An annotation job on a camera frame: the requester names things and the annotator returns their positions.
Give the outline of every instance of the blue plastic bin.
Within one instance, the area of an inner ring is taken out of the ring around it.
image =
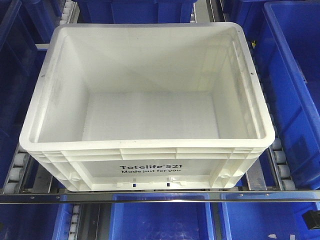
[[[295,185],[320,187],[320,2],[264,5],[254,49]]]
[[[281,0],[225,0],[223,12],[229,21],[239,24],[249,41],[257,40],[265,20],[263,7],[266,2]]]
[[[319,210],[314,202],[220,203],[223,240],[317,240],[320,229],[308,230],[302,215]]]
[[[0,7],[0,131],[9,135],[37,48],[21,19],[21,2],[0,0]]]
[[[66,0],[21,0],[21,16],[36,44],[49,43]]]
[[[185,197],[195,194],[183,194]],[[114,200],[177,199],[179,193],[115,194]],[[210,203],[150,202],[114,203],[111,208],[109,240],[214,240]]]
[[[0,187],[5,183],[11,160],[18,144],[20,131],[21,126],[13,127],[10,135],[0,131]]]
[[[55,225],[52,235],[52,240],[68,240],[73,215],[73,204],[59,204]]]
[[[189,23],[197,0],[73,0],[85,23]]]
[[[70,204],[0,204],[0,239],[2,240],[68,240],[53,238],[59,209]]]

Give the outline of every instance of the metal rail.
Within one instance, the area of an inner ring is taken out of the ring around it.
[[[69,192],[69,193],[26,193],[26,194],[1,194],[2,204],[62,204],[62,203],[189,203],[189,202],[319,202],[320,191],[143,191],[143,194],[155,195],[151,199],[142,200],[113,200],[114,194],[132,194],[132,191],[117,192]],[[159,193],[176,195],[176,199],[164,199]]]
[[[250,169],[245,173],[245,176],[250,191],[267,190],[264,173],[259,159],[254,162]]]

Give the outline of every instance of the label area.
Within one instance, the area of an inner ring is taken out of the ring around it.
[[[154,165],[120,165],[121,173],[171,173],[180,172],[182,164],[154,164]]]

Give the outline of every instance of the white roller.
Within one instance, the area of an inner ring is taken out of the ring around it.
[[[68,20],[68,17],[69,17],[69,15],[68,14],[62,14],[62,16],[61,16],[61,20],[62,21],[67,21]]]
[[[18,146],[18,152],[19,153],[26,153],[27,151],[26,150],[24,150],[23,148],[22,148],[22,146]]]
[[[277,164],[285,164],[287,161],[286,154],[284,151],[273,152]]]
[[[75,205],[73,207],[73,214],[78,214],[79,213],[79,209],[80,209],[80,205]]]
[[[28,161],[29,154],[28,153],[18,153],[14,156],[13,163],[16,166],[22,167]]]
[[[75,234],[70,234],[68,237],[68,240],[76,240],[76,235]]]
[[[62,12],[62,13],[68,15],[68,14],[70,13],[70,10],[71,10],[71,9],[70,9],[69,7],[65,7],[65,8],[63,9],[63,12]]]
[[[72,6],[73,6],[73,3],[69,2],[69,1],[64,4],[65,8],[69,8],[70,9],[70,8],[72,8]]]
[[[290,168],[288,165],[278,165],[278,169],[280,172],[280,177],[281,178],[289,178],[290,177]]]
[[[5,194],[14,194],[18,183],[16,182],[9,182],[4,186],[3,193]]]
[[[22,176],[23,176],[23,169],[22,167],[13,167],[11,170],[10,170],[10,173],[9,173],[9,179],[11,181],[19,181]]]
[[[280,138],[276,137],[272,143],[272,150],[280,150],[282,148]]]
[[[71,232],[71,233],[75,233],[76,230],[77,230],[77,224],[71,224],[71,226],[70,226],[70,232]]]
[[[77,214],[72,215],[71,222],[72,223],[77,223],[78,222],[78,218],[79,218],[79,215],[77,215]]]
[[[296,190],[296,186],[295,186],[294,181],[292,181],[290,179],[282,180],[282,184],[283,184],[284,190],[286,190],[286,191],[294,191],[294,190]]]

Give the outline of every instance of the plastic crate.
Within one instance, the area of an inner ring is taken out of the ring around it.
[[[14,156],[19,134],[20,134],[21,126],[14,126],[9,132],[10,135],[0,131],[0,186],[2,187],[5,183],[11,160]]]
[[[197,0],[74,0],[87,24],[189,23]]]
[[[315,202],[224,202],[219,204],[222,240],[320,239],[302,215],[320,209]]]
[[[0,204],[0,239],[52,239],[58,207],[59,204]]]
[[[69,239],[73,207],[74,205],[69,203],[59,204],[52,234],[52,240]]]
[[[281,0],[225,0],[223,12],[229,14],[229,21],[243,28],[249,41],[257,40],[264,23],[263,8],[266,2]]]
[[[173,200],[181,195],[186,198],[194,194],[114,194],[113,199]],[[111,207],[109,240],[214,240],[214,232],[209,202],[114,203]]]
[[[320,2],[264,5],[254,56],[292,178],[320,187]]]
[[[65,0],[21,0],[22,18],[37,44],[49,43],[59,26]]]
[[[71,191],[206,189],[233,187],[274,136],[237,24],[75,24],[20,143]]]
[[[14,123],[37,48],[20,17],[21,2],[0,1],[0,131]]]

